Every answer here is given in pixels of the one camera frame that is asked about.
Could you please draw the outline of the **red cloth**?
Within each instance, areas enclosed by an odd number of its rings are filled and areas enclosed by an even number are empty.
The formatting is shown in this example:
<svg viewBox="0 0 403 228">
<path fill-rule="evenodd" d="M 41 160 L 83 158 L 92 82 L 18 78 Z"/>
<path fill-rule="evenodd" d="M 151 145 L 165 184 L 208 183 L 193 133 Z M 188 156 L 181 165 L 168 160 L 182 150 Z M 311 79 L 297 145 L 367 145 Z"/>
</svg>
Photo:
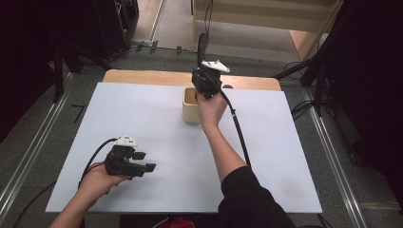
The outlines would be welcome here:
<svg viewBox="0 0 403 228">
<path fill-rule="evenodd" d="M 181 217 L 167 217 L 158 222 L 153 228 L 195 228 L 192 221 L 185 220 Z"/>
</svg>

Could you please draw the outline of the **metal floor rail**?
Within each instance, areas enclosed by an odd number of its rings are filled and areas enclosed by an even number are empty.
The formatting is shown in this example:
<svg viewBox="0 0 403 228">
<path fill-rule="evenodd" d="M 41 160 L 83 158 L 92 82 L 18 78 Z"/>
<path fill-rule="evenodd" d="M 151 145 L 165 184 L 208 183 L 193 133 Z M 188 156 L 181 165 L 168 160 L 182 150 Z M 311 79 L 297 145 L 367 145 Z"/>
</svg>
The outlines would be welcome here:
<svg viewBox="0 0 403 228">
<path fill-rule="evenodd" d="M 330 168 L 332 180 L 336 187 L 334 193 L 341 203 L 343 212 L 349 219 L 352 228 L 369 228 L 324 119 L 317 114 L 313 106 L 308 108 L 308 113 Z"/>
<path fill-rule="evenodd" d="M 24 182 L 53 133 L 52 128 L 78 77 L 77 73 L 67 74 L 65 92 L 59 101 L 53 103 L 51 91 L 47 91 L 0 143 L 0 226 L 12 216 L 13 204 L 18 201 Z"/>
</svg>

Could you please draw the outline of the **person's left hand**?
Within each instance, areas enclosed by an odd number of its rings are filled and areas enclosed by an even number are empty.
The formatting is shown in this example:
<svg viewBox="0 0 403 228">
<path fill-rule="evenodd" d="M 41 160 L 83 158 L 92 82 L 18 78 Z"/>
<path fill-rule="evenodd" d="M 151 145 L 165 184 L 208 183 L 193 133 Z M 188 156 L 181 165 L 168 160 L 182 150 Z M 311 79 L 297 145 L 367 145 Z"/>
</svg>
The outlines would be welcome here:
<svg viewBox="0 0 403 228">
<path fill-rule="evenodd" d="M 93 163 L 85 174 L 76 197 L 81 203 L 93 205 L 100 197 L 106 195 L 114 186 L 130 180 L 129 176 L 109 175 L 103 162 Z"/>
</svg>

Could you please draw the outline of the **white board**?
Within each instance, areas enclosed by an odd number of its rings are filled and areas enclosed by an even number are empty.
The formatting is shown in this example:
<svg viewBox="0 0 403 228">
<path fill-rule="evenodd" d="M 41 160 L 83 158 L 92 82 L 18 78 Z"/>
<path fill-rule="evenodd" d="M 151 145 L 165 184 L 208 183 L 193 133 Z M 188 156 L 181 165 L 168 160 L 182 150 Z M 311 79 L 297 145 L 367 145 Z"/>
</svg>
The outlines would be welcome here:
<svg viewBox="0 0 403 228">
<path fill-rule="evenodd" d="M 181 86 L 97 84 L 46 208 L 63 210 L 89 160 L 102 161 L 110 139 L 132 136 L 153 172 L 122 182 L 100 198 L 100 213 L 215 213 L 221 185 L 207 139 L 182 119 Z M 281 91 L 226 90 L 232 110 L 221 131 L 248 156 L 259 183 L 288 213 L 319 213 L 318 199 L 285 95 Z"/>
</svg>

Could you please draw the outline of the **wooden table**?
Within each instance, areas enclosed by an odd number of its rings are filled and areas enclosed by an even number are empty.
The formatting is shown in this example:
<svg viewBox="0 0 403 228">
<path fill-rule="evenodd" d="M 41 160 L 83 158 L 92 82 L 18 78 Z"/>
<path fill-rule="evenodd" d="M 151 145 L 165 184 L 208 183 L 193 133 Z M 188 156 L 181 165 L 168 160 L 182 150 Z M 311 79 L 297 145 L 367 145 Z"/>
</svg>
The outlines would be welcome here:
<svg viewBox="0 0 403 228">
<path fill-rule="evenodd" d="M 192 86 L 190 72 L 158 71 L 158 70 L 108 70 L 104 83 Z M 281 91 L 279 81 L 273 78 L 250 76 L 222 75 L 222 83 L 237 89 L 256 89 Z"/>
</svg>

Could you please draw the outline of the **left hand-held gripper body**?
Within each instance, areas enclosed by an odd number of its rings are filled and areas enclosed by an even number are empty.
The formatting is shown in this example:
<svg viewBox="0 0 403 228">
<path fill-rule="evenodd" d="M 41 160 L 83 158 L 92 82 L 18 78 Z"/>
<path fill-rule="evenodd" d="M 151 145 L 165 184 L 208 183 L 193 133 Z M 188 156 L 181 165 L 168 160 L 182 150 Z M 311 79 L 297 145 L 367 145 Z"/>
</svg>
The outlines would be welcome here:
<svg viewBox="0 0 403 228">
<path fill-rule="evenodd" d="M 131 162 L 137 147 L 131 136 L 120 137 L 107 153 L 105 159 L 106 171 L 109 175 L 141 177 L 145 173 L 145 165 Z"/>
</svg>

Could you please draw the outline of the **person's black sleeve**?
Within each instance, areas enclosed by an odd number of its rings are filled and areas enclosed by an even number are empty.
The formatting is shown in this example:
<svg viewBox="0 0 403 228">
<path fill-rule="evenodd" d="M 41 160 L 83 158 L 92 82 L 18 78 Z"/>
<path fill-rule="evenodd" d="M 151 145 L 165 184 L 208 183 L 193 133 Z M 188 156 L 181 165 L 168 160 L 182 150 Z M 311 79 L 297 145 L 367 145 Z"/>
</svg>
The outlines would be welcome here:
<svg viewBox="0 0 403 228">
<path fill-rule="evenodd" d="M 248 166 L 227 175 L 221 191 L 220 228 L 297 228 Z"/>
</svg>

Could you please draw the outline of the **person's right hand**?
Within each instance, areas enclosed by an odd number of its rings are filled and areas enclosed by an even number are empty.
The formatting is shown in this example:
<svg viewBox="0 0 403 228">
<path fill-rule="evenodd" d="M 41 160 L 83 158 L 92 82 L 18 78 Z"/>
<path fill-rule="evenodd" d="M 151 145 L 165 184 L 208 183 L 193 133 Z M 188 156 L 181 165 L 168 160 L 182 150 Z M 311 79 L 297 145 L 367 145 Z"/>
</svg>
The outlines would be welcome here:
<svg viewBox="0 0 403 228">
<path fill-rule="evenodd" d="M 218 127 L 221 117 L 227 107 L 227 102 L 220 94 L 216 94 L 212 98 L 206 99 L 200 92 L 197 92 L 197 101 L 201 126 L 203 128 L 208 126 Z"/>
</svg>

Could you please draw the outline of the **person's dark clothing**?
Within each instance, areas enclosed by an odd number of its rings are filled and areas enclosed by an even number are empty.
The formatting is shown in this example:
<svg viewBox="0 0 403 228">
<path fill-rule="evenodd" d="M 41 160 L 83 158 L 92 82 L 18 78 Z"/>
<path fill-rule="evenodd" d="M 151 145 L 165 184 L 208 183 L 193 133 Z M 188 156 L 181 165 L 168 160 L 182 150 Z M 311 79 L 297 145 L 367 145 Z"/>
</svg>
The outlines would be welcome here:
<svg viewBox="0 0 403 228">
<path fill-rule="evenodd" d="M 122 215 L 119 228 L 153 228 L 158 222 L 173 215 Z M 203 215 L 182 215 L 176 216 L 192 221 L 195 228 L 220 228 L 217 216 Z"/>
</svg>

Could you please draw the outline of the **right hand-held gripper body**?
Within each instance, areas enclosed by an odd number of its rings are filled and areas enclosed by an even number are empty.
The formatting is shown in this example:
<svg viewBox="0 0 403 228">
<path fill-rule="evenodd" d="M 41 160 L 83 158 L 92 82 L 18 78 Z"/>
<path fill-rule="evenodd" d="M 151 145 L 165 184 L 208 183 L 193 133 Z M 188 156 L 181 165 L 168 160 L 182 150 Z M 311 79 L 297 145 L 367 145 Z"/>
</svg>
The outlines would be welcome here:
<svg viewBox="0 0 403 228">
<path fill-rule="evenodd" d="M 220 60 L 201 61 L 201 64 L 192 71 L 191 82 L 205 99 L 211 99 L 215 94 L 221 92 L 221 73 L 229 71 L 230 68 Z"/>
</svg>

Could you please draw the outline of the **light wooden furniture frame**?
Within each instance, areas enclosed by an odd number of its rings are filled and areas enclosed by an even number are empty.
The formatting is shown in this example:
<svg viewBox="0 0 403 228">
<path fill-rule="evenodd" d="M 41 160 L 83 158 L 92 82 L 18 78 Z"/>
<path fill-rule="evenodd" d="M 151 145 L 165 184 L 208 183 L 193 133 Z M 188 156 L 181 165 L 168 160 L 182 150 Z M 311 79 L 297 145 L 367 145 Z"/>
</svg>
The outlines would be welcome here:
<svg viewBox="0 0 403 228">
<path fill-rule="evenodd" d="M 299 59 L 307 60 L 332 29 L 344 0 L 213 0 L 212 21 L 288 29 Z"/>
</svg>

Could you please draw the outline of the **black metal stand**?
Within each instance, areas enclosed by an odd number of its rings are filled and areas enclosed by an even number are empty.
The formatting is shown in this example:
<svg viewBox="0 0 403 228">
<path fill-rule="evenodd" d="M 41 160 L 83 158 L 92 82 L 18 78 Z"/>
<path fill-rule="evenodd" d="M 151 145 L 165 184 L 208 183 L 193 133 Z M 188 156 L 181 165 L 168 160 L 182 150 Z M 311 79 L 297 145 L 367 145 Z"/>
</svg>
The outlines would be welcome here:
<svg viewBox="0 0 403 228">
<path fill-rule="evenodd" d="M 105 70 L 112 69 L 110 64 L 103 61 L 101 58 L 97 57 L 95 54 L 91 53 L 85 48 L 80 47 L 78 44 L 68 40 L 60 41 L 54 48 L 54 103 L 59 102 L 65 92 L 63 62 L 66 63 L 67 67 L 72 72 L 81 73 L 83 70 L 83 65 L 79 58 L 80 55 L 87 57 L 87 59 Z"/>
<path fill-rule="evenodd" d="M 281 80 L 302 69 L 305 69 L 305 71 L 299 79 L 300 84 L 302 86 L 310 86 L 312 83 L 316 83 L 314 99 L 310 104 L 313 106 L 317 115 L 321 117 L 321 106 L 324 104 L 322 101 L 322 91 L 325 88 L 326 66 L 321 63 L 316 54 L 305 61 L 296 62 L 294 66 L 289 68 L 285 67 L 281 73 L 274 76 L 274 79 Z"/>
</svg>

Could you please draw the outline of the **beige square cup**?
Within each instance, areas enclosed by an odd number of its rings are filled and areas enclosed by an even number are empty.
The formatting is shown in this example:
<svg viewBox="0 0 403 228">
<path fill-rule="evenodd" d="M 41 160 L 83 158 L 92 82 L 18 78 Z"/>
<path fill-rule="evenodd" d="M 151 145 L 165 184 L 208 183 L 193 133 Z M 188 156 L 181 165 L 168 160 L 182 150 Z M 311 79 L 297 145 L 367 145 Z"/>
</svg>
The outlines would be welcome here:
<svg viewBox="0 0 403 228">
<path fill-rule="evenodd" d="M 198 124 L 200 122 L 197 93 L 194 87 L 187 87 L 183 92 L 182 119 L 190 124 Z"/>
</svg>

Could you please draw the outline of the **black cabinet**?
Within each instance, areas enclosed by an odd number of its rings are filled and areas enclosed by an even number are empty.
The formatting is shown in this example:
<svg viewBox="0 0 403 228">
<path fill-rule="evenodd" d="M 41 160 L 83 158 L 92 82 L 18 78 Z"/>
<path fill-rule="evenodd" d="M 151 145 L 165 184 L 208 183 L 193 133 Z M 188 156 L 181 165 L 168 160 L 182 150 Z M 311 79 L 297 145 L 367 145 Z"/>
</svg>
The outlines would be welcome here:
<svg viewBox="0 0 403 228">
<path fill-rule="evenodd" d="M 140 11 L 137 0 L 94 0 L 106 46 L 106 57 L 128 50 Z"/>
</svg>

